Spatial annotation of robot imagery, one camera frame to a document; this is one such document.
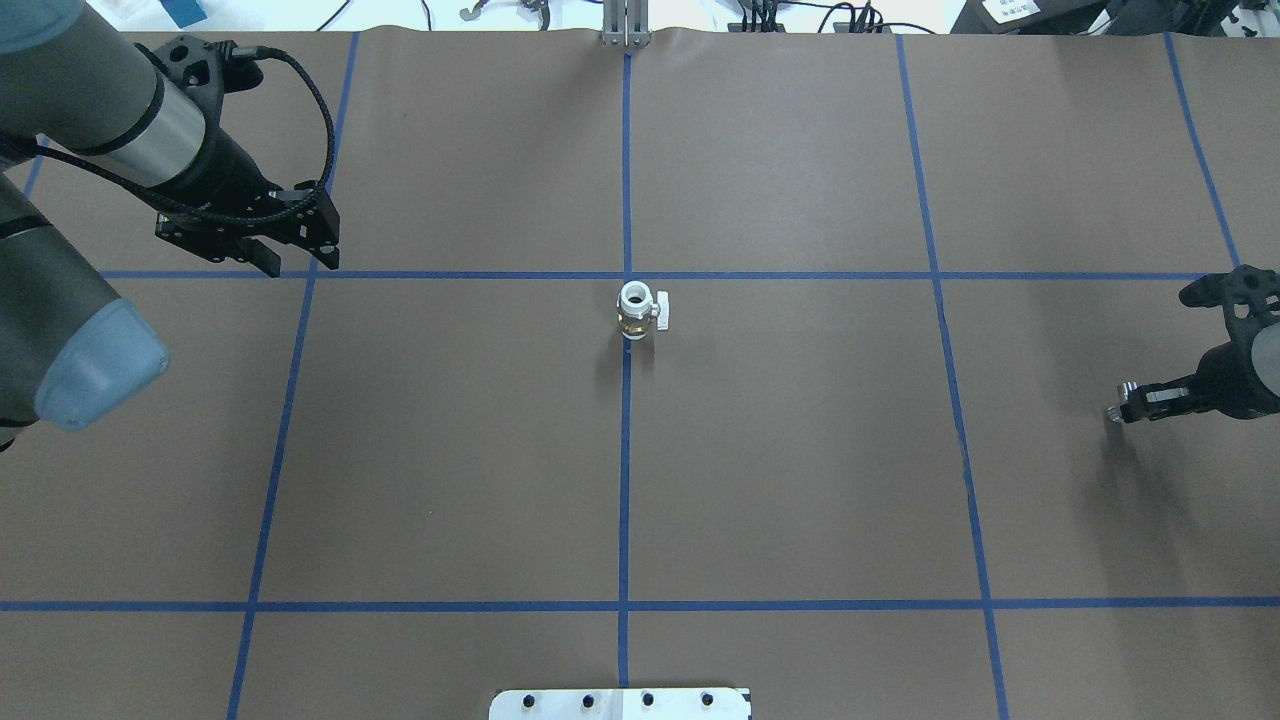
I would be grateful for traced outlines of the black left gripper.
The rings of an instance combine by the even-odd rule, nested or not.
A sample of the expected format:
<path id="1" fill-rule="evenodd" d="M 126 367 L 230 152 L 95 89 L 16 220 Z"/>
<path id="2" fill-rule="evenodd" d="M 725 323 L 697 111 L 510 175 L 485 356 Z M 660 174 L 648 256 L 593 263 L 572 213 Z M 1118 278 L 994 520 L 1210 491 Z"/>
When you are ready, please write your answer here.
<path id="1" fill-rule="evenodd" d="M 170 204 L 168 231 L 211 261 L 234 259 L 270 278 L 282 260 L 260 240 L 303 249 L 328 270 L 340 268 L 340 215 L 328 192 L 337 155 L 324 152 L 317 179 L 283 188 L 268 179 L 244 150 L 205 150 L 154 192 Z"/>

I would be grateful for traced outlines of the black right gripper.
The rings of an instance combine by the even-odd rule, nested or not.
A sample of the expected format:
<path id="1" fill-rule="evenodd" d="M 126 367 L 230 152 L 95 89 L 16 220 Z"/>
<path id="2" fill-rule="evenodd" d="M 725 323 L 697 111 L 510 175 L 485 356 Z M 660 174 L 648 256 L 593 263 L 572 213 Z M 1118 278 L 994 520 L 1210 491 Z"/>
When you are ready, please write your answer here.
<path id="1" fill-rule="evenodd" d="M 1277 415 L 1279 398 L 1268 389 L 1249 359 L 1234 342 L 1208 350 L 1188 378 L 1139 384 L 1124 380 L 1117 387 L 1121 404 L 1108 406 L 1108 420 L 1117 424 L 1157 421 L 1194 413 L 1220 413 L 1236 420 Z M 1187 398 L 1193 404 L 1185 404 Z"/>

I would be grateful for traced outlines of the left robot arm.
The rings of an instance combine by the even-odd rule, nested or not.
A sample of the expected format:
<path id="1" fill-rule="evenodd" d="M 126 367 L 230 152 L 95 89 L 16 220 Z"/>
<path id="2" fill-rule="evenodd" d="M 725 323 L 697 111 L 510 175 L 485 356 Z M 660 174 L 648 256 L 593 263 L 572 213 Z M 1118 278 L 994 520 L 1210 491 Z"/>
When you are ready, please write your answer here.
<path id="1" fill-rule="evenodd" d="M 223 115 L 289 67 L 323 124 L 316 179 L 270 179 Z M 90 428 L 170 366 L 161 336 L 83 250 L 129 199 L 164 245 L 279 277 L 278 246 L 340 265 L 329 193 L 338 128 L 287 50 L 179 35 L 148 46 L 87 1 L 3 4 L 3 448 L 28 429 Z"/>

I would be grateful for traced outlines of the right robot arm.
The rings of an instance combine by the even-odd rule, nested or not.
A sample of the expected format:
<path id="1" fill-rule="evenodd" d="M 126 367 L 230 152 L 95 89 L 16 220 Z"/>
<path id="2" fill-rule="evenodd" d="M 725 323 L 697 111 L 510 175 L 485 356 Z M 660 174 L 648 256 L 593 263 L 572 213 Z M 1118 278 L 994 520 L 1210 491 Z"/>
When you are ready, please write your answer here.
<path id="1" fill-rule="evenodd" d="M 1247 331 L 1207 350 L 1196 370 L 1175 380 L 1117 387 L 1119 401 L 1105 410 L 1114 423 L 1156 421 L 1219 413 L 1253 420 L 1279 413 L 1279 331 Z"/>

